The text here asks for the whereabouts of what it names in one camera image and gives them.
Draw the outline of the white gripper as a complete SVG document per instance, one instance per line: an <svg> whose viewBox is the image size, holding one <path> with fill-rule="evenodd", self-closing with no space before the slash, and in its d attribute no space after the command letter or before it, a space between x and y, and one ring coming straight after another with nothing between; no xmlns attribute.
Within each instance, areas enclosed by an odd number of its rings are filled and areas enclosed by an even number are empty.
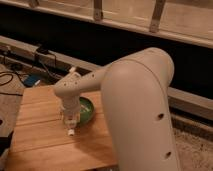
<svg viewBox="0 0 213 171"><path fill-rule="evenodd" d="M64 118L73 118L80 113L79 96L64 97L61 99L61 112Z"/></svg>

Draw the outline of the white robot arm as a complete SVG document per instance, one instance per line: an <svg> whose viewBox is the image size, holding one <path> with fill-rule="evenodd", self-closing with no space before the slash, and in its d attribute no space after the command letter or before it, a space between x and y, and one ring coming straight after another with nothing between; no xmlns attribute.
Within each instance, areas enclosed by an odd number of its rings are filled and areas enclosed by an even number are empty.
<svg viewBox="0 0 213 171"><path fill-rule="evenodd" d="M79 96L99 91L120 171L181 171L168 104L174 63L151 47L54 85L63 114L75 122Z"/></svg>

